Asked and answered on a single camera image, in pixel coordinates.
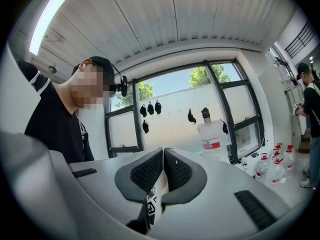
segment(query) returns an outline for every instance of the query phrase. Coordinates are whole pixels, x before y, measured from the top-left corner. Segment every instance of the railing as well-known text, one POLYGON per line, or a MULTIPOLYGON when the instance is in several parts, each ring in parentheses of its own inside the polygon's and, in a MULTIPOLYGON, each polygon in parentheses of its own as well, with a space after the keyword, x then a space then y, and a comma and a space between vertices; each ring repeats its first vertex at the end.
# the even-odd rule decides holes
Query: railing
POLYGON ((307 21, 296 38, 284 49, 290 55, 291 59, 310 42, 315 33, 316 31, 310 21, 307 21))

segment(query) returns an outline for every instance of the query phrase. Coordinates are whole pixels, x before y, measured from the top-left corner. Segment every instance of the sneaker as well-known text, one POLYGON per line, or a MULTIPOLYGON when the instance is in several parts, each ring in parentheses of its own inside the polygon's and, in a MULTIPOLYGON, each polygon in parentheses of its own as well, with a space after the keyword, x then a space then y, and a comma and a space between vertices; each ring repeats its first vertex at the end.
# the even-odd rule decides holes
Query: sneaker
POLYGON ((310 183, 309 179, 302 181, 300 186, 303 188, 312 188, 312 184, 310 183))
POLYGON ((303 169, 302 172, 303 172, 308 178, 310 178, 309 169, 303 169))

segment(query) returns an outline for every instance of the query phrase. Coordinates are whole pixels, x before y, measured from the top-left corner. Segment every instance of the gray machine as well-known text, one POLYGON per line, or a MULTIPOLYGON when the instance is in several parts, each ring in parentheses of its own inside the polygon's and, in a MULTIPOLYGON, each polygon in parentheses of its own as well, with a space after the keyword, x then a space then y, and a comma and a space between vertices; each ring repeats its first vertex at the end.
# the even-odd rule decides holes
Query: gray machine
POLYGON ((0 133, 1 164, 29 218, 55 239, 272 239, 301 212, 233 165, 178 149, 67 164, 23 134, 0 133), (149 227, 146 196, 164 170, 169 193, 149 227))

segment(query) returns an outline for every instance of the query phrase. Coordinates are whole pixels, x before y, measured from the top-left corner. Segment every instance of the ear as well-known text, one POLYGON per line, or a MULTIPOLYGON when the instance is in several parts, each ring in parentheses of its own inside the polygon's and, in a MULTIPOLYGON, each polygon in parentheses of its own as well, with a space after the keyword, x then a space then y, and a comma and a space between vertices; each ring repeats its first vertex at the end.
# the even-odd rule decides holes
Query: ear
POLYGON ((82 61, 82 62, 80 63, 80 65, 79 65, 80 71, 84 71, 86 65, 90 65, 91 63, 92 63, 92 60, 89 59, 89 58, 87 58, 87 59, 85 59, 84 61, 82 61))

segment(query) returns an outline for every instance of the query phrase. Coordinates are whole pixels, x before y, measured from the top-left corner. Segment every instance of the wall-mounted camera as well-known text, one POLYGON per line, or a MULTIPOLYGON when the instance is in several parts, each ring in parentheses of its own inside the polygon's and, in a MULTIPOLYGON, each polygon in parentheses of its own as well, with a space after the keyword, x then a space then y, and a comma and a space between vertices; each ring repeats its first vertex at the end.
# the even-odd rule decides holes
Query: wall-mounted camera
POLYGON ((116 87, 116 90, 118 92, 121 92, 121 95, 123 97, 127 96, 127 92, 128 92, 128 80, 127 80, 127 77, 125 75, 122 75, 120 77, 120 83, 117 83, 115 85, 116 87))

